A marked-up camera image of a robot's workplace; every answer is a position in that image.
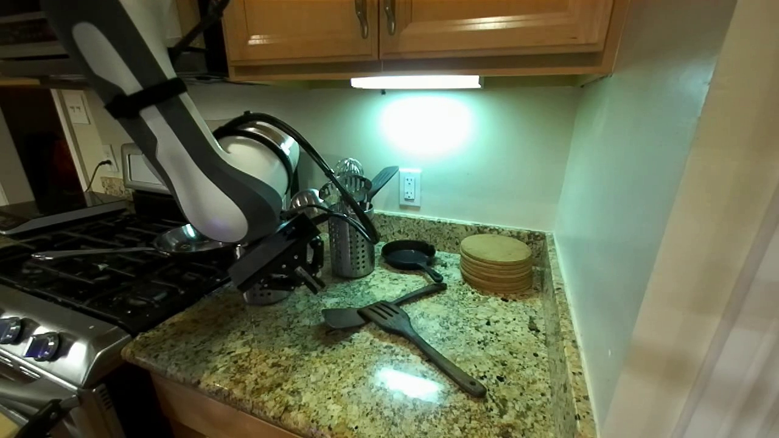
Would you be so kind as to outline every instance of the backsplash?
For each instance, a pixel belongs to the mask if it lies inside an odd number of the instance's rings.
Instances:
[[[368,176],[387,164],[422,169],[422,209],[400,209],[391,182],[378,196],[378,211],[538,232],[556,227],[579,102],[579,87],[559,81],[488,81],[472,93],[191,85],[191,96],[209,127],[269,113],[328,164],[359,158]],[[116,152],[130,141],[94,96],[88,102],[105,143]],[[300,176],[305,186],[321,182],[308,158]]]

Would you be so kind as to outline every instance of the stove burner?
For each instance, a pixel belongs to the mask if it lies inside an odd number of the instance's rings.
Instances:
[[[136,215],[80,222],[0,248],[0,282],[101,317],[130,334],[146,332],[227,282],[232,248],[192,256],[90,256],[34,260],[34,251],[149,245],[181,227]]]

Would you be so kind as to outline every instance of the under-cabinet light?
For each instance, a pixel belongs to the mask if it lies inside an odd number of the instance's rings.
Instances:
[[[365,76],[350,79],[360,91],[472,91],[482,87],[479,76]]]

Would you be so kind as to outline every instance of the granite countertop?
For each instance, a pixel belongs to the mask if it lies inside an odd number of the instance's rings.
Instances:
[[[530,296],[495,296],[466,284],[458,262],[456,251],[438,251],[449,290],[404,310],[432,346],[488,387],[488,400],[468,396],[411,343],[373,324],[350,334],[325,326],[321,310],[395,299],[429,282],[383,262],[360,279],[327,275],[325,293],[300,290],[272,307],[216,290],[141,334],[124,359],[300,435],[589,435],[552,282],[536,279]]]

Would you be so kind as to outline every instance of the oven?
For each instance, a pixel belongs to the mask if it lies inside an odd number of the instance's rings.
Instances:
[[[30,435],[166,435],[149,374],[122,348],[225,284],[233,248],[39,260],[39,251],[149,245],[186,225],[170,196],[54,225],[0,248],[0,419]]]

